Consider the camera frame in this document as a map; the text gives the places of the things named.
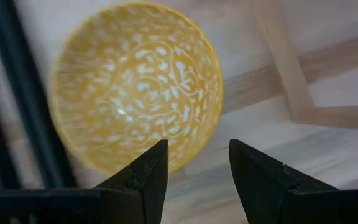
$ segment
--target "wooden floor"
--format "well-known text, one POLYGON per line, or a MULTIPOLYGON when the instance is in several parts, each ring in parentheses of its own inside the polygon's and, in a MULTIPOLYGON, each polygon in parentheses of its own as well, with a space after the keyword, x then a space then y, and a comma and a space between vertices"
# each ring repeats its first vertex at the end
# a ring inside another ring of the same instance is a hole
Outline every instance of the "wooden floor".
MULTIPOLYGON (((70 31, 123 0, 17 0, 45 86, 70 31)), ((290 121, 267 47, 247 0, 159 0, 193 19, 218 52, 224 75, 219 126, 203 152, 170 174, 162 223, 246 223, 228 160, 241 141, 342 189, 358 188, 358 130, 290 121)), ((358 1, 282 0, 290 38, 318 106, 358 105, 358 1)), ((28 188, 42 187, 0 63, 0 117, 28 188)), ((81 185, 106 177, 73 160, 81 185)))

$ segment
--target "bowl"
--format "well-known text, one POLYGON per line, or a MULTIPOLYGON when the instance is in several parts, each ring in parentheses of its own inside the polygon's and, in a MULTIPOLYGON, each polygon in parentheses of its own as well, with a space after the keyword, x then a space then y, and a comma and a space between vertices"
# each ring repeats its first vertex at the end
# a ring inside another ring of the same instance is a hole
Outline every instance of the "bowl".
POLYGON ((113 175, 160 139, 169 171, 207 143, 223 100, 216 53, 183 14, 160 4, 103 10, 70 36, 51 72, 49 105, 68 150, 113 175))

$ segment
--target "yellow bowl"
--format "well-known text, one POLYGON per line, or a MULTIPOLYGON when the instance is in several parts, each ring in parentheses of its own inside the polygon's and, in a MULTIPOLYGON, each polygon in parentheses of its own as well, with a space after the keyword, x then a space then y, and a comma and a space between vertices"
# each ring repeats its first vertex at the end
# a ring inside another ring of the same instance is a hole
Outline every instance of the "yellow bowl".
POLYGON ((218 58, 183 14, 132 3, 72 33, 50 80, 55 127, 71 153, 113 175, 169 140, 169 170, 207 143, 223 100, 218 58))

